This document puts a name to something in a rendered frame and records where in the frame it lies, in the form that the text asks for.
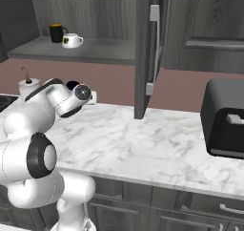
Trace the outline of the grey closed cabinet door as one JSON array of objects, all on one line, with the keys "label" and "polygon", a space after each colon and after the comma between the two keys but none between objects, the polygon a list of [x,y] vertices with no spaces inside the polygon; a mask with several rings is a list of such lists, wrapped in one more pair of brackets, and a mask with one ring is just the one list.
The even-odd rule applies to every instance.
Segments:
[{"label": "grey closed cabinet door", "polygon": [[244,0],[169,0],[163,67],[244,74]]}]

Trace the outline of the grey open wall cabinet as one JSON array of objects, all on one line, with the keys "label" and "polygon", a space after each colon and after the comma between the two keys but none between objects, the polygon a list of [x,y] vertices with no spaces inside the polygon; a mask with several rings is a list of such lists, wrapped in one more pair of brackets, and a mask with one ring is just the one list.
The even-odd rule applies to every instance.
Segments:
[{"label": "grey open wall cabinet", "polygon": [[[51,42],[60,23],[84,38],[65,49]],[[132,65],[136,0],[0,0],[0,33],[8,57]]]}]

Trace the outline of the black toaster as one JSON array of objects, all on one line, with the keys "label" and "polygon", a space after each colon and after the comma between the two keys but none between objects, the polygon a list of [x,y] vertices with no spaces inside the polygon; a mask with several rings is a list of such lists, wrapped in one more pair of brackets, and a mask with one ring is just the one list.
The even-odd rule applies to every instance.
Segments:
[{"label": "black toaster", "polygon": [[209,80],[200,117],[210,155],[244,159],[244,80]]}]

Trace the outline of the dark open cabinet door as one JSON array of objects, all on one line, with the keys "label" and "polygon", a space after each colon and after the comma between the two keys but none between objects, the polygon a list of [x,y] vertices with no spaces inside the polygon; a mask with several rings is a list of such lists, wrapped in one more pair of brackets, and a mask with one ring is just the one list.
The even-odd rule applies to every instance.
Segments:
[{"label": "dark open cabinet door", "polygon": [[8,59],[9,59],[9,57],[7,54],[7,50],[6,50],[2,35],[0,33],[0,63],[6,61]]}]

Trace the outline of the white mug with dark print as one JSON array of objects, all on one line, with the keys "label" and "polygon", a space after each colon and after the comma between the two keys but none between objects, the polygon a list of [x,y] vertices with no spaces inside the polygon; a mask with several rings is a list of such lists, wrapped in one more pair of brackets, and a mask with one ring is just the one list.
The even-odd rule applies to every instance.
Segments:
[{"label": "white mug with dark print", "polygon": [[84,39],[76,33],[66,33],[63,36],[62,47],[66,49],[75,49],[83,44]]}]

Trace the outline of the grey open cabinet door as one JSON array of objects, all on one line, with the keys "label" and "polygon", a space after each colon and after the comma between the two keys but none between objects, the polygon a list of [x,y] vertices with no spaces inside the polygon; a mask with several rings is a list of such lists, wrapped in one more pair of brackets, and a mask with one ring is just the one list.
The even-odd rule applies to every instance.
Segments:
[{"label": "grey open cabinet door", "polygon": [[155,88],[163,53],[168,0],[136,0],[134,118],[142,119]]}]

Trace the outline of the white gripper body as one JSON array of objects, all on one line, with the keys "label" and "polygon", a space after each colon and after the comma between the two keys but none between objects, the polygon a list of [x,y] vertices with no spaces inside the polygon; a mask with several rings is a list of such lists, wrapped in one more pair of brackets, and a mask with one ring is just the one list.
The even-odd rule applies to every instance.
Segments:
[{"label": "white gripper body", "polygon": [[86,105],[94,105],[97,103],[97,92],[91,91],[91,99],[86,103]]}]

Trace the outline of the black hob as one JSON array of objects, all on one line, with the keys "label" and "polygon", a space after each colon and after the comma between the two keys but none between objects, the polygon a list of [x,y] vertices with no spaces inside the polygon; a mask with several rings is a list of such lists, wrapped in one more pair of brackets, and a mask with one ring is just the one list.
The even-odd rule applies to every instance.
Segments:
[{"label": "black hob", "polygon": [[0,113],[3,112],[6,108],[8,108],[11,103],[17,100],[18,97],[16,95],[3,95],[0,94]]}]

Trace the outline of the black mug with orange rim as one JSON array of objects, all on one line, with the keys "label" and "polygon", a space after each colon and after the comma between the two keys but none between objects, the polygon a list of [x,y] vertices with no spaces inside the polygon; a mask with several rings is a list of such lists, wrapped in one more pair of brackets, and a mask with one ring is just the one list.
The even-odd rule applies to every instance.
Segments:
[{"label": "black mug with orange rim", "polygon": [[61,43],[63,35],[68,33],[68,29],[63,27],[60,23],[52,23],[49,25],[49,28],[52,43]]}]

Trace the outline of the white jar with wooden stick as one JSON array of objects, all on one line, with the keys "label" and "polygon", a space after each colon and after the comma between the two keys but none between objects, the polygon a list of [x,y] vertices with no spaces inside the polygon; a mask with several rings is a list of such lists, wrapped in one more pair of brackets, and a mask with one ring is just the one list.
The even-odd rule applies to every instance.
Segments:
[{"label": "white jar with wooden stick", "polygon": [[30,78],[29,72],[25,67],[21,68],[24,74],[24,79],[18,82],[19,93],[22,99],[25,99],[30,93],[40,87],[40,80],[37,78]]}]

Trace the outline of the grey base cabinet door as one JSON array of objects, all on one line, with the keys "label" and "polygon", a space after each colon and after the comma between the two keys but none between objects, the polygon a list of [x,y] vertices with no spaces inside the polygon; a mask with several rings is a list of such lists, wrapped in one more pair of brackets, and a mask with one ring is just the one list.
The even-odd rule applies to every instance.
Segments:
[{"label": "grey base cabinet door", "polygon": [[147,231],[149,227],[150,208],[146,206],[90,202],[88,211],[97,231]]},{"label": "grey base cabinet door", "polygon": [[227,230],[227,220],[206,216],[182,213],[177,211],[162,211],[159,216],[159,231],[218,231],[219,224]]}]

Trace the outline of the grey drawer front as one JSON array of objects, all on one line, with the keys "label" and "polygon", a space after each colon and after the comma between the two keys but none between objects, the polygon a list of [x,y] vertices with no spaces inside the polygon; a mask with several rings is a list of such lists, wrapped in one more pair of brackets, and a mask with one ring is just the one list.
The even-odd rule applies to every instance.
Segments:
[{"label": "grey drawer front", "polygon": [[221,210],[219,208],[220,203],[225,204],[229,208],[244,211],[244,200],[221,198],[184,191],[177,192],[174,207],[176,210],[190,211],[210,216],[222,216],[244,221],[244,215]]},{"label": "grey drawer front", "polygon": [[119,180],[107,178],[93,178],[96,185],[95,195],[100,198],[121,200],[123,195],[123,183]]}]

